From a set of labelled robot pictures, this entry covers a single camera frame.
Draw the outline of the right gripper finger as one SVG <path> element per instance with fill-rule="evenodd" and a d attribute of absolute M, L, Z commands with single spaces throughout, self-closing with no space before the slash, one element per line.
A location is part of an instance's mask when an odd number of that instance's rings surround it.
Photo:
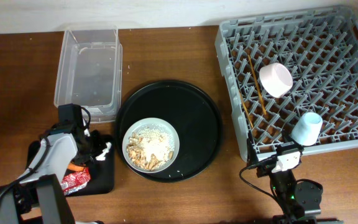
<path fill-rule="evenodd" d="M 259 161 L 256 150 L 254 149 L 255 142 L 252 136 L 252 131 L 248 131 L 247 134 L 247 165 L 255 164 Z"/>
<path fill-rule="evenodd" d="M 282 134 L 284 144 L 287 144 L 287 143 L 294 144 L 295 143 L 295 140 L 290 136 L 290 134 L 285 129 L 283 129 L 281 131 L 281 134 Z"/>

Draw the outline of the white tissue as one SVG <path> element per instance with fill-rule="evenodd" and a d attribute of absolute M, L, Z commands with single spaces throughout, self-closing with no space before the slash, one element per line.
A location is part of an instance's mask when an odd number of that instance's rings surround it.
<path fill-rule="evenodd" d="M 97 161 L 105 161 L 107 154 L 110 152 L 111 146 L 112 146 L 112 144 L 110 142 L 107 142 L 106 148 L 104 148 L 102 150 L 102 153 L 100 155 L 96 156 L 96 160 Z"/>

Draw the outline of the light blue cup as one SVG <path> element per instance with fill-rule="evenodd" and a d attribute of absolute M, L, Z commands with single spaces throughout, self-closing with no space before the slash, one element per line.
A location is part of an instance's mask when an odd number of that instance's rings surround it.
<path fill-rule="evenodd" d="M 296 123 L 291 132 L 291 137 L 298 144 L 312 146 L 318 139 L 322 124 L 323 119 L 319 114 L 307 112 Z"/>

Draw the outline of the orange carrot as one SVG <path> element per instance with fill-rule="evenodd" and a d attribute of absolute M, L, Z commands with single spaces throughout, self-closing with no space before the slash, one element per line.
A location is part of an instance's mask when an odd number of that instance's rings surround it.
<path fill-rule="evenodd" d="M 85 169 L 85 166 L 78 166 L 73 163 L 69 163 L 67 169 L 74 172 L 81 172 Z"/>

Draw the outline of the red snack wrapper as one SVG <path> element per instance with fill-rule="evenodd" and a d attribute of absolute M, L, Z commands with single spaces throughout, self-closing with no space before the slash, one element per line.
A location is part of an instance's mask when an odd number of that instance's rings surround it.
<path fill-rule="evenodd" d="M 64 176 L 60 185 L 63 194 L 69 195 L 85 188 L 90 180 L 89 169 L 86 167 L 82 171 L 76 171 Z"/>

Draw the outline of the food scraps and rice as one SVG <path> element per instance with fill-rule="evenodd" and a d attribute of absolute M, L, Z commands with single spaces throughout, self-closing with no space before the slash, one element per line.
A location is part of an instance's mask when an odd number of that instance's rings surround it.
<path fill-rule="evenodd" d="M 128 140 L 127 155 L 138 168 L 154 171 L 173 158 L 172 135 L 160 128 L 146 127 L 133 132 Z"/>

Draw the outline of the grey plate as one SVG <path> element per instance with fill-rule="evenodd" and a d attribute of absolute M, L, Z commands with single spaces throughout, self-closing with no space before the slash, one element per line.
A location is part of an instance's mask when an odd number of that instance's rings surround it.
<path fill-rule="evenodd" d="M 156 174 L 170 167 L 179 151 L 177 131 L 160 118 L 135 122 L 122 139 L 124 160 L 131 168 L 145 174 Z"/>

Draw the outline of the wooden chopstick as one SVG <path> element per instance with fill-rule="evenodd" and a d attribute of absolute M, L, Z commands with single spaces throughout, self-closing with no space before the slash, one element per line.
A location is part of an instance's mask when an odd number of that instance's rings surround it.
<path fill-rule="evenodd" d="M 246 107 L 246 105 L 245 105 L 245 101 L 244 101 L 244 99 L 243 99 L 243 96 L 242 96 L 242 93 L 241 93 L 240 90 L 239 90 L 239 95 L 240 95 L 242 107 L 243 107 L 244 112 L 245 112 L 245 114 L 246 114 L 246 118 L 247 118 L 247 120 L 248 120 L 248 122 L 249 122 L 249 125 L 250 125 L 251 129 L 253 129 L 253 128 L 254 128 L 254 125 L 253 125 L 253 123 L 252 123 L 252 121 L 251 121 L 251 119 L 250 119 L 249 112 L 248 112 L 248 110 L 247 110 L 247 107 Z"/>
<path fill-rule="evenodd" d="M 265 105 L 264 105 L 264 99 L 263 99 L 262 94 L 261 94 L 261 90 L 260 90 L 260 87 L 259 87 L 259 83 L 258 83 L 256 74 L 255 74 L 255 70 L 254 70 L 254 66 L 253 66 L 253 64 L 252 64 L 251 57 L 250 57 L 250 55 L 247 55 L 247 57 L 248 57 L 248 61 L 249 61 L 250 68 L 251 68 L 251 72 L 252 72 L 252 75 L 253 75 L 253 78 L 254 78 L 255 87 L 256 87 L 256 89 L 257 89 L 257 94 L 258 94 L 258 97 L 259 97 L 259 102 L 260 102 L 260 105 L 261 105 L 261 107 L 262 107 L 262 112 L 263 112 L 264 115 L 267 115 L 267 112 L 266 112 L 266 109 L 265 109 Z"/>

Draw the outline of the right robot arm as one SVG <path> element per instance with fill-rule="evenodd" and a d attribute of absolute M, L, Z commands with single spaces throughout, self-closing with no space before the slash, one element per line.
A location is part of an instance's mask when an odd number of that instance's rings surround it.
<path fill-rule="evenodd" d="M 323 186 L 310 179 L 295 179 L 293 169 L 301 164 L 304 147 L 286 131 L 282 131 L 283 143 L 276 153 L 259 160 L 255 154 L 249 156 L 247 166 L 240 170 L 239 177 L 248 186 L 268 195 L 281 208 L 283 214 L 275 215 L 272 223 L 317 223 L 321 214 Z M 243 178 L 246 170 L 255 169 L 257 177 L 270 179 L 270 192 L 251 184 Z"/>

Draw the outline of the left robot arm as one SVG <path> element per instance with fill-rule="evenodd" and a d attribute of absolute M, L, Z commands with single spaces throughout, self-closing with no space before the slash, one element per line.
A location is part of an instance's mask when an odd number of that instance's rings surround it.
<path fill-rule="evenodd" d="M 86 187 L 90 164 L 105 161 L 111 142 L 89 131 L 89 111 L 58 107 L 58 123 L 31 144 L 38 151 L 16 180 L 0 187 L 0 223 L 74 223 L 66 195 Z"/>

